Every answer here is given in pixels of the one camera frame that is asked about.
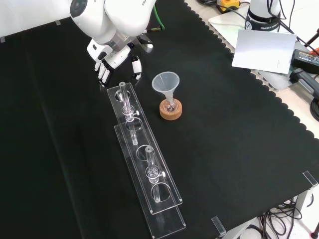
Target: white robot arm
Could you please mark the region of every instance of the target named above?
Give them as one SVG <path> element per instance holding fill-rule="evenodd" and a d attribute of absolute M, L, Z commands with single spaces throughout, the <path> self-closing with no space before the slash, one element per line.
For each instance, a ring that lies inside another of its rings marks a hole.
<path fill-rule="evenodd" d="M 136 36 L 142 34 L 150 20 L 156 0 L 73 0 L 73 21 L 92 37 L 87 50 L 97 62 L 98 78 L 106 85 L 113 70 L 128 57 Z M 133 77 L 141 77 L 142 66 L 132 57 Z"/>

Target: robot finger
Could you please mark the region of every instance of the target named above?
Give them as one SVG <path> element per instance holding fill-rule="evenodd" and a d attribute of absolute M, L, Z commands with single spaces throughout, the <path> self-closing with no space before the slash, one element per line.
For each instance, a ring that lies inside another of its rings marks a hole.
<path fill-rule="evenodd" d="M 132 56 L 131 58 L 132 66 L 133 66 L 133 77 L 136 80 L 139 80 L 142 75 L 142 65 L 138 56 Z"/>
<path fill-rule="evenodd" d="M 102 77 L 103 84 L 107 84 L 109 75 L 110 75 L 110 70 L 106 69 L 105 73 L 103 74 L 103 77 Z"/>
<path fill-rule="evenodd" d="M 104 66 L 104 64 L 101 64 L 100 72 L 99 72 L 99 79 L 101 79 L 103 77 L 105 70 L 106 70 L 106 67 Z"/>
<path fill-rule="evenodd" d="M 101 62 L 100 62 L 100 61 L 95 64 L 95 71 L 98 71 L 98 70 L 99 70 L 100 65 L 101 65 Z"/>

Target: plastic funnel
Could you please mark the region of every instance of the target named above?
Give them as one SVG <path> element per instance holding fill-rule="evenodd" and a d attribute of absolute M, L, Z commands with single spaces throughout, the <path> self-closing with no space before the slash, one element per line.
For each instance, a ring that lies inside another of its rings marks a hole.
<path fill-rule="evenodd" d="M 158 74 L 152 81 L 153 89 L 164 94 L 170 104 L 173 104 L 173 93 L 178 85 L 179 76 L 170 71 Z"/>

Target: transparent acrylic rack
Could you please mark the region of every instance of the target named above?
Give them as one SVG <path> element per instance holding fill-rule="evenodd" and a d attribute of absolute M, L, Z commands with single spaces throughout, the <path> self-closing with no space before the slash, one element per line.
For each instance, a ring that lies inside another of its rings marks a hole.
<path fill-rule="evenodd" d="M 160 152 L 132 84 L 107 90 L 118 136 L 143 213 L 154 239 L 186 227 L 178 209 L 182 198 Z"/>

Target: yellow device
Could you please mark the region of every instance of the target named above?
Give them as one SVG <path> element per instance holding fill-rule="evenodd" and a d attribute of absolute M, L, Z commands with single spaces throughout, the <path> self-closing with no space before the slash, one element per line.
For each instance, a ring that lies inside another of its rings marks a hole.
<path fill-rule="evenodd" d="M 240 1 L 239 0 L 218 0 L 217 4 L 221 5 L 221 6 L 229 7 L 233 10 L 237 10 L 239 8 Z M 228 10 L 224 7 L 220 7 L 220 6 L 217 6 L 217 8 L 221 13 L 226 13 L 226 12 L 230 11 L 230 10 Z"/>

